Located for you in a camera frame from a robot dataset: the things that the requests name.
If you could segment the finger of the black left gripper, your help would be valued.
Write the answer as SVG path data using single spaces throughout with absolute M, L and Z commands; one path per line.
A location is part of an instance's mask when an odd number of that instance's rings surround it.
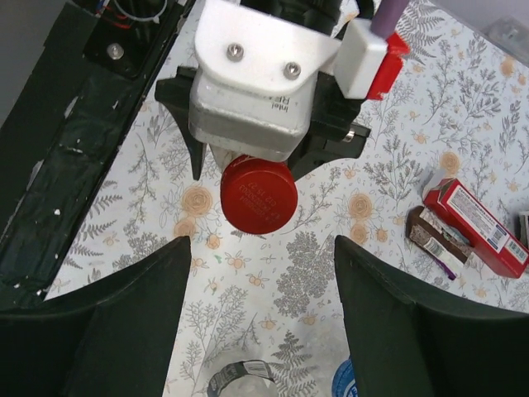
M 188 107 L 173 104 L 165 105 L 180 130 L 184 143 L 187 147 L 192 175 L 194 180 L 200 180 L 206 155 L 206 145 L 198 141 L 190 131 Z

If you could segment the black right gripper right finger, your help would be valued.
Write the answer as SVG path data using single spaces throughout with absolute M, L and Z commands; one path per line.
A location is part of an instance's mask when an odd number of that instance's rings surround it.
M 361 396 L 526 396 L 528 316 L 430 285 L 335 239 Z

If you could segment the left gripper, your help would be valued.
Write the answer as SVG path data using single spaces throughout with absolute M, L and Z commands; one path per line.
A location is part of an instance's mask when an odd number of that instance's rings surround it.
M 338 1 L 243 1 L 237 5 L 333 38 L 344 36 L 343 31 L 336 29 L 341 11 Z M 198 65 L 179 67 L 175 77 L 158 81 L 155 99 L 164 106 L 173 104 L 188 107 L 189 113 L 190 93 L 197 72 Z M 307 135 L 287 160 L 294 180 L 300 180 L 327 162 L 346 157 L 356 158 L 361 154 L 369 129 L 357 127 L 354 120 L 362 103 L 363 100 L 344 98 L 328 74 L 318 75 Z M 211 150 L 218 158 L 239 155 L 205 145 L 206 150 Z

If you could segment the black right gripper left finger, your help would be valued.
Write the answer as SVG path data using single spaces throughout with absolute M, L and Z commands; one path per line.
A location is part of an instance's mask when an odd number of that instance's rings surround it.
M 179 326 L 191 242 L 31 309 L 1 312 L 3 396 L 160 396 Z

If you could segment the white blue Pocari cap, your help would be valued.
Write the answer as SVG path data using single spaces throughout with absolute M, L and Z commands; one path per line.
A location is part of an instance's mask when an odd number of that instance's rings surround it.
M 343 361 L 337 368 L 331 383 L 332 397 L 358 397 L 358 387 L 351 359 Z

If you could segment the red bottle cap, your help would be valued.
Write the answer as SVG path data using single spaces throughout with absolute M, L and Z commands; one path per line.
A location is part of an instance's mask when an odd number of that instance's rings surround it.
M 222 172 L 220 200 L 233 227 L 263 235 L 290 221 L 298 206 L 298 191 L 283 162 L 241 155 Z

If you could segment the clear dark-label bottle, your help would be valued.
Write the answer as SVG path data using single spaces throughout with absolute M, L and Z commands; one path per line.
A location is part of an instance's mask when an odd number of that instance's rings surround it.
M 271 367 L 266 361 L 248 360 L 226 364 L 207 384 L 207 396 L 278 396 Z

